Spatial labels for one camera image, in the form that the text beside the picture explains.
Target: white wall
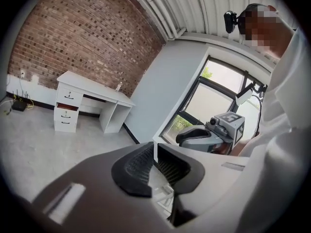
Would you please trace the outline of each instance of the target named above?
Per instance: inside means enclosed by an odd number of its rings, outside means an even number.
[[[184,33],[179,39],[206,42],[211,46],[220,47],[225,51],[231,52],[233,55],[238,55],[241,58],[252,60],[258,65],[259,69],[266,69],[270,73],[275,67],[275,64],[271,60],[256,52],[254,49],[220,36],[205,33]]]
[[[17,35],[23,26],[27,16],[38,3],[38,0],[27,0],[15,16],[10,27],[5,32],[4,38],[0,43],[0,100],[6,96],[6,79],[11,58],[11,52],[15,44]]]
[[[154,59],[131,97],[136,106],[125,121],[139,142],[163,142],[158,136],[183,101],[208,55],[269,84],[270,70],[274,68],[271,61],[257,52],[253,55],[252,49],[243,48],[239,53],[215,43],[215,39],[213,44],[175,40],[168,42]]]
[[[139,142],[153,139],[168,114],[180,104],[185,91],[207,58],[207,45],[194,41],[169,41],[154,59],[131,100],[125,124]]]
[[[38,84],[38,76],[33,75],[32,81],[19,80],[19,78],[8,74],[6,91],[22,96],[22,90],[24,93],[28,93],[32,100],[55,105],[56,90],[44,87]],[[100,114],[104,106],[103,102],[83,98],[80,106],[80,111],[89,112],[94,114]]]

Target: white desk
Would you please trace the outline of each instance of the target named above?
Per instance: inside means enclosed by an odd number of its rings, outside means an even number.
[[[99,121],[104,133],[119,132],[134,103],[122,92],[67,71],[57,78],[54,108],[56,131],[75,132],[83,95],[104,100]]]

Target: black baseboard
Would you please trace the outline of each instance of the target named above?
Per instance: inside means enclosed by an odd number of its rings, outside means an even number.
[[[130,135],[130,137],[133,139],[133,141],[136,144],[139,144],[140,142],[138,142],[138,140],[136,139],[136,137],[132,134],[132,132],[130,131],[130,129],[126,126],[126,124],[123,124],[123,127],[125,128],[126,132]]]
[[[79,111],[79,115],[87,116],[87,117],[95,117],[95,118],[99,118],[100,116],[100,114],[94,114],[94,113],[83,112],[83,111]]]
[[[103,103],[107,102],[106,100],[99,99],[99,98],[96,98],[96,97],[92,97],[92,96],[89,96],[87,94],[83,94],[83,97],[88,98],[88,99],[92,99],[92,100],[96,100],[96,101],[99,101],[99,102],[103,102]]]
[[[7,96],[7,97],[10,97],[10,98],[14,98],[13,93],[10,93],[10,92],[6,92],[6,96]],[[21,99],[22,99],[25,103],[32,104],[32,102],[31,102],[30,99],[26,99],[26,98],[22,98],[22,97],[21,97]],[[32,101],[34,102],[34,105],[35,105],[35,106],[42,107],[42,108],[46,108],[46,109],[49,109],[49,110],[54,110],[54,105],[50,105],[50,104],[47,104],[47,103],[38,102],[38,101],[35,101],[35,100],[32,100]],[[87,116],[87,117],[99,117],[99,116],[100,116],[99,114],[94,114],[94,113],[89,113],[89,112],[83,112],[83,111],[79,111],[79,115]]]

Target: power outlet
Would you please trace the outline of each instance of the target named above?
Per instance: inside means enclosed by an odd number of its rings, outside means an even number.
[[[20,71],[20,77],[21,77],[22,79],[25,78],[25,74],[26,74],[25,70],[21,70],[21,71]]]

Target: window frame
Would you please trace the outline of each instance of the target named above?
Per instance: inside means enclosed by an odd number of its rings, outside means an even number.
[[[198,75],[198,77],[195,79],[195,81],[193,82],[191,88],[189,89],[188,93],[186,94],[185,98],[183,99],[183,101],[181,102],[181,104],[178,106],[176,112],[173,114],[172,118],[169,120],[169,122],[167,123],[167,125],[164,127],[164,129],[162,130],[161,134],[159,135],[159,137],[161,137],[164,141],[166,141],[167,143],[171,143],[169,142],[168,139],[165,138],[165,132],[168,131],[168,128],[171,126],[171,124],[173,123],[173,121],[175,120],[176,116],[179,115],[181,116],[183,119],[187,120],[189,123],[191,123],[192,125],[204,125],[205,123],[199,121],[198,119],[196,119],[195,117],[193,117],[192,115],[190,115],[189,113],[187,113],[184,108],[187,107],[187,105],[190,103],[197,87],[199,86],[199,84],[204,84],[222,94],[224,94],[225,96],[229,97],[232,99],[232,102],[227,110],[227,112],[232,111],[234,113],[237,112],[238,110],[238,105],[236,104],[236,100],[235,97],[237,95],[237,93],[235,93],[234,91],[230,90],[229,88],[215,82],[212,80],[209,80],[207,78],[204,78],[201,76],[202,72],[204,71],[205,67],[207,66],[208,61],[212,61],[215,63],[218,63],[222,66],[225,66],[226,68],[229,68],[241,75],[243,75],[243,80],[241,82],[240,85],[240,89],[239,92],[241,92],[245,87],[246,87],[246,82],[247,79],[250,79],[251,81],[255,81],[256,84],[263,85],[262,82],[260,82],[259,80],[255,79],[254,77],[252,77],[251,75],[249,75],[249,73],[247,71],[243,71],[231,64],[228,64],[224,61],[212,58],[210,55],[207,57],[206,61],[204,62],[203,67],[200,70],[200,73]]]

